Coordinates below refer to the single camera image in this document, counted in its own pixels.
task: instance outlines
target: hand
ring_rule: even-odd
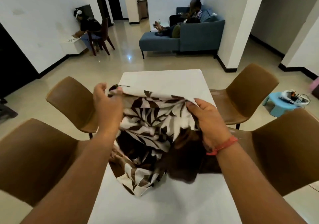
[[[105,94],[106,83],[99,83],[94,87],[93,99],[98,115],[99,133],[115,134],[123,118],[123,103],[121,87],[112,97]]]
[[[217,108],[201,99],[195,98],[195,102],[199,107],[189,101],[186,105],[188,110],[198,118],[205,144],[214,148],[228,140],[231,133]]]

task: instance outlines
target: person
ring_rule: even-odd
[[[190,18],[186,20],[185,23],[200,23],[200,20],[197,17]],[[163,27],[157,21],[154,23],[154,27],[158,32],[155,33],[156,36],[169,36],[170,38],[180,38],[181,37],[181,26],[176,24],[169,27]]]
[[[196,11],[196,7],[201,8],[202,4],[200,0],[190,0],[189,4],[189,12],[187,13],[178,13],[177,15],[172,15],[169,17],[169,25],[173,26],[175,24],[178,24],[180,22],[184,22],[185,20],[191,18],[194,15],[194,12]]]
[[[86,45],[86,47],[90,50],[90,55],[93,55],[93,50],[90,45],[90,39],[89,35],[86,33],[87,31],[92,32],[91,36],[92,39],[100,39],[102,38],[102,33],[101,33],[101,24],[96,21],[95,19],[91,17],[87,17],[84,15],[81,10],[75,10],[74,11],[74,16],[77,21],[80,22],[80,30],[77,31],[74,35],[72,35],[75,38],[81,38],[83,43]],[[96,52],[99,52],[100,47],[97,44],[93,44],[93,46],[96,46]]]
[[[106,84],[99,83],[93,93],[99,123],[97,134],[22,224],[88,222],[123,118],[122,89],[117,88],[117,94],[111,98],[105,90]],[[205,144],[215,148],[227,141],[232,135],[216,107],[200,99],[195,101],[198,106],[190,102],[186,105],[198,118]],[[243,224],[306,224],[237,142],[216,156]]]

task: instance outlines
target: leaf pattern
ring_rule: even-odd
[[[181,140],[188,139],[184,136],[185,131],[197,131],[198,128],[186,107],[184,97],[159,95],[129,86],[121,87],[124,113],[121,133],[116,140],[119,146],[128,146],[133,142],[138,145],[129,150],[125,147],[127,154],[134,159],[120,154],[111,161],[119,162],[122,167],[121,175],[114,173],[122,185],[130,193],[140,196],[164,174],[164,171],[155,167],[156,163],[170,150],[178,136],[182,134],[178,138],[178,146],[182,146]],[[111,87],[110,93],[115,93],[115,89],[116,87]]]

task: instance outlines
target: bracelet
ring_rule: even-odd
[[[211,153],[206,153],[206,155],[217,155],[218,151],[233,145],[237,141],[238,139],[232,135],[228,140],[215,147]]]

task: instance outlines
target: blue jeans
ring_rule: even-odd
[[[99,36],[96,36],[94,33],[91,34],[92,35],[92,39],[100,39],[101,37]],[[86,34],[83,34],[81,36],[81,40],[83,41],[83,43],[85,44],[85,46],[90,50],[92,51],[92,48],[91,48],[91,45],[90,45],[90,39],[89,39],[89,35],[86,33]]]

